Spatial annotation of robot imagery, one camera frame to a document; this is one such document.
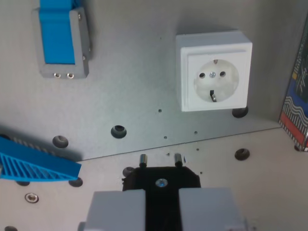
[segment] blue clip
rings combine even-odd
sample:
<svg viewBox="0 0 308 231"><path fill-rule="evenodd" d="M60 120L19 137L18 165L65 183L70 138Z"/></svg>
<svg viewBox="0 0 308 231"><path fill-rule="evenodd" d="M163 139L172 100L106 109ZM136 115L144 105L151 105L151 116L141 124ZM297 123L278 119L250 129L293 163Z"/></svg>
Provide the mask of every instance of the blue clip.
<svg viewBox="0 0 308 231"><path fill-rule="evenodd" d="M39 20L46 64L75 64L69 12L81 0L40 0Z"/></svg>
<svg viewBox="0 0 308 231"><path fill-rule="evenodd" d="M15 181L76 180L81 164L0 138L0 178Z"/></svg>

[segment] white wall socket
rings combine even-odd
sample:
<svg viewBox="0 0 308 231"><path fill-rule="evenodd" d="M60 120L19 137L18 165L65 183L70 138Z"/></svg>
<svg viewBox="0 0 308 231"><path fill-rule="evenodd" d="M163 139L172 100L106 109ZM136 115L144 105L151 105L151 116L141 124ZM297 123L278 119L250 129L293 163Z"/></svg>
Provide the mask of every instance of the white wall socket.
<svg viewBox="0 0 308 231"><path fill-rule="evenodd" d="M182 111L246 107L252 42L241 31L177 35L176 46Z"/></svg>

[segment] metal pin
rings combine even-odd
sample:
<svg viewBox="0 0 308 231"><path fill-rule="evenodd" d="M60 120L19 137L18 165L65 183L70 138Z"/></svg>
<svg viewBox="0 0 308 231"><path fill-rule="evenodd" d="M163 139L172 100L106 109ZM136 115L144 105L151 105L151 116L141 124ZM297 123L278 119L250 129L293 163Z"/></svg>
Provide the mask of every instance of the metal pin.
<svg viewBox="0 0 308 231"><path fill-rule="evenodd" d="M210 96L211 96L211 99L212 99L213 102L217 102L216 96L215 96L215 94L214 94L214 90L211 90L211 91L210 91Z"/></svg>
<svg viewBox="0 0 308 231"><path fill-rule="evenodd" d="M146 154L141 154L139 167L146 167L147 163L148 163L148 156Z"/></svg>
<svg viewBox="0 0 308 231"><path fill-rule="evenodd" d="M176 167L182 167L183 162L182 162L182 156L180 153L175 153L174 154L174 162Z"/></svg>

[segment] socket screw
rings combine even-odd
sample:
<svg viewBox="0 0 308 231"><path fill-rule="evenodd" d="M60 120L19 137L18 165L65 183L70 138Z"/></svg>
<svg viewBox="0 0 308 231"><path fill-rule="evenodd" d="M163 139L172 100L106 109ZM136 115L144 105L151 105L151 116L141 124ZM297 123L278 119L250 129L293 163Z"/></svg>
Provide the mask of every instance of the socket screw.
<svg viewBox="0 0 308 231"><path fill-rule="evenodd" d="M215 73L215 72L211 72L211 73L210 73L210 77L211 77L211 78L215 78L215 76L216 76L216 73Z"/></svg>

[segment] screw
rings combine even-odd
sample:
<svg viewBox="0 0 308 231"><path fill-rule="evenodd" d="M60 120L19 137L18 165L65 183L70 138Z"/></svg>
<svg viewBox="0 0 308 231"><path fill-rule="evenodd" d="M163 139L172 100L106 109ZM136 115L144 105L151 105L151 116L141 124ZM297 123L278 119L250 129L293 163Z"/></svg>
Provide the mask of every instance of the screw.
<svg viewBox="0 0 308 231"><path fill-rule="evenodd" d="M53 76L54 76L55 78L60 78L60 77L61 77L61 75L60 75L59 73L54 73Z"/></svg>
<svg viewBox="0 0 308 231"><path fill-rule="evenodd" d="M164 188L168 185L168 180L162 178L162 179L158 179L156 182L155 182L156 186L159 187L159 188Z"/></svg>
<svg viewBox="0 0 308 231"><path fill-rule="evenodd" d="M211 78L214 78L215 76L216 76L216 73L215 73L215 72L211 72L211 73L210 73L210 77L211 77Z"/></svg>
<svg viewBox="0 0 308 231"><path fill-rule="evenodd" d="M68 73L66 76L67 76L68 78L70 78L70 79L74 78L74 74L72 74L72 73Z"/></svg>
<svg viewBox="0 0 308 231"><path fill-rule="evenodd" d="M34 193L27 193L25 195L25 200L29 203L37 203L39 201L39 197Z"/></svg>

